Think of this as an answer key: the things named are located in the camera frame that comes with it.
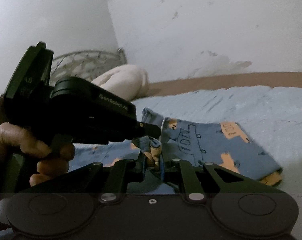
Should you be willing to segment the person's left hand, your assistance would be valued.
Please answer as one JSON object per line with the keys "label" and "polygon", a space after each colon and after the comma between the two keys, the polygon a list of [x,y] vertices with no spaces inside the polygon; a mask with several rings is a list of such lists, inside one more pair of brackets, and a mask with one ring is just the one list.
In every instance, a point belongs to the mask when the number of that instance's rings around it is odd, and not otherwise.
{"label": "person's left hand", "polygon": [[66,173],[69,161],[75,156],[73,144],[62,146],[55,159],[45,159],[52,150],[42,141],[35,139],[26,129],[8,122],[0,125],[0,182],[6,178],[6,172],[13,154],[18,149],[26,156],[40,158],[36,165],[37,173],[29,178],[30,186],[35,186],[51,178]]}

